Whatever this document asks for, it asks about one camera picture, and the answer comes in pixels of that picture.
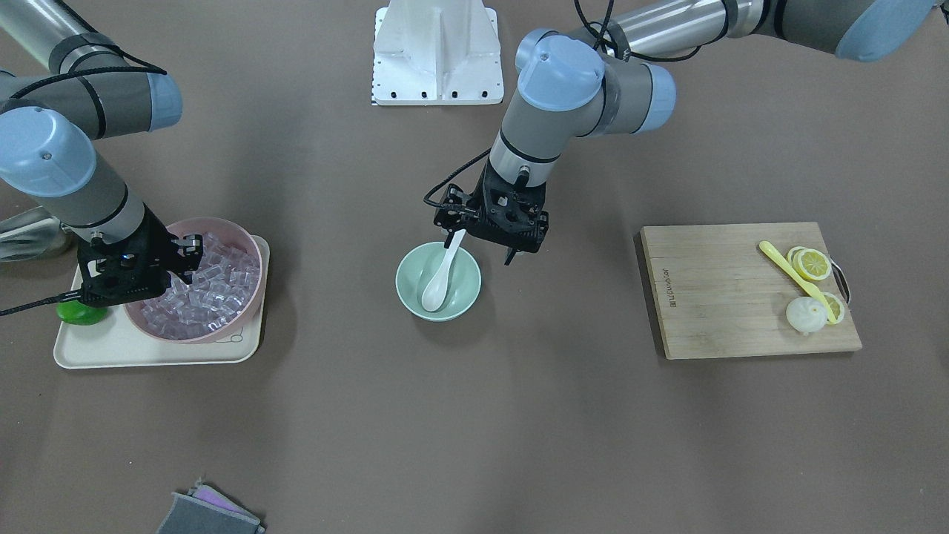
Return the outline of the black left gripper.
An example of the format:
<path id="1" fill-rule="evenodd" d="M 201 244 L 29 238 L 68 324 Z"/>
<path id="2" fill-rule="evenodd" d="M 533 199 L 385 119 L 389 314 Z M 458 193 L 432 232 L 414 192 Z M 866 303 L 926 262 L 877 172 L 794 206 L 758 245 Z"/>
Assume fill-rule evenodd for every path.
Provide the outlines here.
<path id="1" fill-rule="evenodd" d="M 504 265 L 509 266 L 520 252 L 536 253 L 542 246 L 549 229 L 545 200 L 546 185 L 528 187 L 520 180 L 512 185 L 487 163 L 470 195 L 449 185 L 434 225 L 443 228 L 444 249 L 451 246 L 457 230 L 464 229 L 471 237 L 507 247 Z"/>

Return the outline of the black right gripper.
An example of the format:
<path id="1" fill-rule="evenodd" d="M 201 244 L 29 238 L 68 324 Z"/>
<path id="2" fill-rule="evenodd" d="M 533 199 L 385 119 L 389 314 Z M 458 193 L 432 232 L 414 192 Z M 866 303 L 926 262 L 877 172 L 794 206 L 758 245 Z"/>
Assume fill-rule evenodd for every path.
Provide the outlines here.
<path id="1" fill-rule="evenodd" d="M 203 256 L 202 234 L 171 234 L 151 209 L 139 227 L 117 243 L 94 237 L 78 247 L 82 286 L 78 301 L 92 307 L 152 300 L 171 287 L 173 274 L 181 283 L 194 283 L 194 270 Z"/>

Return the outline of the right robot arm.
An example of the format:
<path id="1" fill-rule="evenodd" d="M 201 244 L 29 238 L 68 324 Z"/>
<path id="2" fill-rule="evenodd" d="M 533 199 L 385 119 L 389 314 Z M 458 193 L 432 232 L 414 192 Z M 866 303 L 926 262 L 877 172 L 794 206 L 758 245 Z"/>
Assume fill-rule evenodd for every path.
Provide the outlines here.
<path id="1" fill-rule="evenodd" d="M 2 72 L 2 179 L 80 240 L 80 288 L 43 304 L 106 308 L 159 297 L 174 278 L 192 283 L 202 237 L 171 234 L 93 146 L 175 125 L 173 77 L 62 1 L 4 1 L 1 15 L 3 30 L 50 71 Z"/>

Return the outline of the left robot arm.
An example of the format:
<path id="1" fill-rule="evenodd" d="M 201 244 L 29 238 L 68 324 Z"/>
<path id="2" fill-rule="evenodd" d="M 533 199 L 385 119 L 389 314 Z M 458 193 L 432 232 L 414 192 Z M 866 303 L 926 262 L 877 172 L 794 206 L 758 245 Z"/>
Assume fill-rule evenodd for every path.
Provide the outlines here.
<path id="1" fill-rule="evenodd" d="M 840 59 L 873 62 L 901 47 L 935 1 L 660 1 L 572 33 L 538 28 L 518 45 L 518 88 L 477 186 L 441 183 L 434 224 L 517 253 L 539 250 L 549 229 L 546 183 L 574 136 L 641 134 L 670 118 L 677 88 L 664 63 L 723 38 L 769 35 Z"/>

